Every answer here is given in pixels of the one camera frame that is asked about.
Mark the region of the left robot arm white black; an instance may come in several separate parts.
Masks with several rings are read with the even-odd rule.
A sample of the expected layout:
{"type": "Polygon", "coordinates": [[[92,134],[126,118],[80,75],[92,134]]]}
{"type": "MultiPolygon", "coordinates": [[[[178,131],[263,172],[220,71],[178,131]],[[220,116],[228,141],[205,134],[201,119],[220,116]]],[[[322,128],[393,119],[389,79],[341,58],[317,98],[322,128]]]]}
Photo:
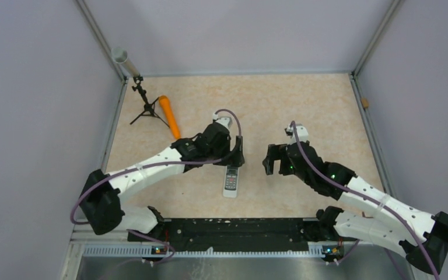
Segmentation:
{"type": "Polygon", "coordinates": [[[184,174],[203,165],[244,165],[243,136],[236,135],[231,146],[230,123],[218,119],[192,138],[180,138],[155,156],[132,166],[103,173],[92,171],[72,209],[80,208],[84,222],[94,234],[105,235],[128,223],[128,212],[122,209],[131,196],[168,177],[184,174]]]}

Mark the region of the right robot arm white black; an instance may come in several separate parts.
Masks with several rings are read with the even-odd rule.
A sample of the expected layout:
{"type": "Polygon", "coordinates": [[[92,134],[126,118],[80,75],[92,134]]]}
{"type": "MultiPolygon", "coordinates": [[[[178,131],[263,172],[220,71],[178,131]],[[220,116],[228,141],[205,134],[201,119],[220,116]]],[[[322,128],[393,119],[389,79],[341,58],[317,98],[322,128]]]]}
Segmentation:
{"type": "Polygon", "coordinates": [[[448,254],[448,213],[427,213],[367,183],[353,170],[325,162],[309,142],[270,144],[263,166],[267,175],[294,175],[316,193],[359,208],[366,218],[331,207],[319,210],[322,238],[349,237],[371,242],[404,257],[427,274],[440,274],[448,254]]]}

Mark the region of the white remote control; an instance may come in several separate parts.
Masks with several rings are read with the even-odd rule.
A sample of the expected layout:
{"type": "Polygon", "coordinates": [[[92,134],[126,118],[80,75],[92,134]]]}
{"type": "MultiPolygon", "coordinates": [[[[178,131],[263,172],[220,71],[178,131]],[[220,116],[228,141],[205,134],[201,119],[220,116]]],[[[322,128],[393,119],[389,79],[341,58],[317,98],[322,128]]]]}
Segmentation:
{"type": "Polygon", "coordinates": [[[223,184],[223,196],[226,198],[236,198],[238,188],[239,168],[227,166],[223,184]]]}

